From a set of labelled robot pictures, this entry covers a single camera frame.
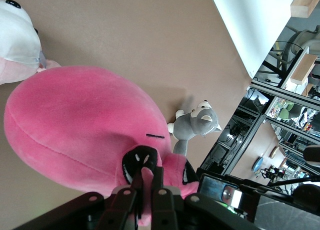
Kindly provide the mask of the grey office chair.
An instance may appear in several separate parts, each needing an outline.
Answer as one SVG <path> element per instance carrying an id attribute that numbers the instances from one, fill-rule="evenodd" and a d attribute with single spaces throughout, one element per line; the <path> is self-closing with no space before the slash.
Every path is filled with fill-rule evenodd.
<path id="1" fill-rule="evenodd" d="M 285 42 L 285 46 L 282 50 L 276 50 L 273 53 L 273 49 L 269 52 L 269 55 L 277 60 L 277 66 L 283 72 L 286 72 L 288 65 L 290 65 L 300 50 L 308 48 L 308 52 L 312 55 L 317 55 L 320 59 L 320 25 L 317 25 L 314 31 L 297 29 L 286 25 L 286 28 L 293 31 L 294 34 L 290 39 Z"/>

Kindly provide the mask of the black framed glass partition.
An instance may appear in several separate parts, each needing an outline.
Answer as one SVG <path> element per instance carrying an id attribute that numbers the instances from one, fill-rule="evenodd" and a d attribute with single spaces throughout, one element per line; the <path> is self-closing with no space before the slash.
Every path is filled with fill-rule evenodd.
<path id="1" fill-rule="evenodd" d="M 280 119 L 282 108 L 294 118 Z M 265 122 L 271 124 L 285 154 L 279 168 L 320 174 L 320 168 L 303 157 L 308 146 L 320 145 L 320 94 L 312 94 L 307 86 L 277 87 L 258 80 L 252 81 L 200 169 L 246 178 L 250 170 L 247 148 Z"/>

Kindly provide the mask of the white table edge panel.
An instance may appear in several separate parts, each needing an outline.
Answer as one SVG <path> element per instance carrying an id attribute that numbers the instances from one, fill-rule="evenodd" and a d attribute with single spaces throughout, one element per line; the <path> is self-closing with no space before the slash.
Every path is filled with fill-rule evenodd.
<path id="1" fill-rule="evenodd" d="M 291 18 L 294 0 L 212 0 L 253 78 Z"/>

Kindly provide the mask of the blue plate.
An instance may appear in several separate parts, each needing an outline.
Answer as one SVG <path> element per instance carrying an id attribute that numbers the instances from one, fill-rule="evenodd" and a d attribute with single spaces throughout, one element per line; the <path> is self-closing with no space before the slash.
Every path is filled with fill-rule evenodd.
<path id="1" fill-rule="evenodd" d="M 263 158 L 263 157 L 258 157 L 258 158 L 256 159 L 256 161 L 254 162 L 254 164 L 252 165 L 251 170 L 252 170 L 253 172 L 258 171 L 258 170 L 260 169 L 260 166 L 262 165 L 263 161 L 264 161 L 264 158 Z"/>

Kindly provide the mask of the brown background table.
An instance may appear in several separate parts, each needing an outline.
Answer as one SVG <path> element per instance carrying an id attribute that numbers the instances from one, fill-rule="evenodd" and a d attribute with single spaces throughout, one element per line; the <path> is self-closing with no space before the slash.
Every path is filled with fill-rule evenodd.
<path id="1" fill-rule="evenodd" d="M 271 166 L 279 168 L 285 159 L 283 149 L 279 146 L 279 150 L 273 159 L 269 158 L 269 155 L 274 147 L 279 146 L 279 139 L 273 130 L 269 122 L 263 123 L 254 138 L 252 139 L 249 147 L 247 148 L 249 161 L 249 175 L 246 177 L 252 181 L 258 182 L 263 185 L 267 185 L 270 181 L 268 178 L 264 178 L 260 170 L 269 169 Z M 263 163 L 260 169 L 256 172 L 252 171 L 252 165 L 258 157 L 263 157 Z"/>

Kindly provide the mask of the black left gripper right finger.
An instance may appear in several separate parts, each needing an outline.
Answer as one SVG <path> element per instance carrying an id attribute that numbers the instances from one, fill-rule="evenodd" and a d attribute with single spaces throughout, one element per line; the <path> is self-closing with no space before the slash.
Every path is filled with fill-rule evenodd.
<path id="1" fill-rule="evenodd" d="M 164 185 L 164 169 L 156 166 L 151 186 L 151 230 L 180 230 L 176 203 L 181 192 L 175 186 Z"/>

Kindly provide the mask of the pink round plush toy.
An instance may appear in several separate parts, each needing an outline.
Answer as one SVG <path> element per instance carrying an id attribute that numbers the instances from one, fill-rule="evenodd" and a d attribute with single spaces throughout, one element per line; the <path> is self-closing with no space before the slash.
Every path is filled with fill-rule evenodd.
<path id="1" fill-rule="evenodd" d="M 20 83 L 4 110 L 6 138 L 23 162 L 72 189 L 109 196 L 143 178 L 143 212 L 151 221 L 153 166 L 181 196 L 199 179 L 185 156 L 171 151 L 166 119 L 136 84 L 102 68 L 57 67 Z"/>

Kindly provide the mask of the light wooden block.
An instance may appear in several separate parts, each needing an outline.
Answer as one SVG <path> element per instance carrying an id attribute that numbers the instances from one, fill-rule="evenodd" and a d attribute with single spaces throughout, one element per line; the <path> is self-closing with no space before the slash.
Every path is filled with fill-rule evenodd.
<path id="1" fill-rule="evenodd" d="M 293 0 L 290 6 L 291 17 L 308 18 L 320 0 Z"/>

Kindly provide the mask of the light wooden board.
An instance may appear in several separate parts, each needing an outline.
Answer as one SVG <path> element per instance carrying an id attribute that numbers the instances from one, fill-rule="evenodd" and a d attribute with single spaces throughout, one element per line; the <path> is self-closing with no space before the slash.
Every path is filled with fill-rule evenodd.
<path id="1" fill-rule="evenodd" d="M 314 68 L 317 58 L 317 55 L 305 54 L 295 68 L 290 81 L 297 85 L 304 84 L 308 78 L 308 75 Z"/>

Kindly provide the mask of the pale pink dog plush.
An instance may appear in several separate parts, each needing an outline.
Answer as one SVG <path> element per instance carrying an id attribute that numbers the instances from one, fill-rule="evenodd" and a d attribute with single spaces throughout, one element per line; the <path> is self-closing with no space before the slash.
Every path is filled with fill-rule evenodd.
<path id="1" fill-rule="evenodd" d="M 0 0 L 0 85 L 59 66 L 45 58 L 38 32 L 21 5 Z"/>

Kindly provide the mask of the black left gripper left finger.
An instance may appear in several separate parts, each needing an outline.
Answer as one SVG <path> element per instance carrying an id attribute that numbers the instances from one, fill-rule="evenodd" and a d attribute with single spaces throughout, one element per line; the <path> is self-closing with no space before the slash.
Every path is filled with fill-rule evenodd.
<path id="1" fill-rule="evenodd" d="M 99 230 L 138 230 L 143 209 L 143 185 L 142 171 L 139 169 L 131 185 L 115 190 L 99 220 Z"/>

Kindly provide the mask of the green chair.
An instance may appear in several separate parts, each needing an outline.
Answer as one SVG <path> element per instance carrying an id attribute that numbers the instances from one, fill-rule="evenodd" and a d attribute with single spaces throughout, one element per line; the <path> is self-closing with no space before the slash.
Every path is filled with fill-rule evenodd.
<path id="1" fill-rule="evenodd" d="M 294 118 L 293 114 L 287 110 L 286 108 L 282 108 L 278 117 L 282 120 L 290 120 L 292 118 Z"/>

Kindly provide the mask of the grey husky plush toy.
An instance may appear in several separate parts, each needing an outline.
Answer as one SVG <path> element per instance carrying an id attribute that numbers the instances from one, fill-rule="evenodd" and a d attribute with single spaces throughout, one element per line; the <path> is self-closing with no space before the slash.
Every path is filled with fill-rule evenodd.
<path id="1" fill-rule="evenodd" d="M 177 139 L 173 148 L 173 153 L 186 156 L 188 151 L 188 142 L 193 137 L 200 135 L 206 136 L 212 132 L 220 132 L 218 116 L 207 100 L 198 104 L 198 106 L 189 113 L 178 110 L 175 113 L 175 121 L 167 125 L 168 131 Z"/>

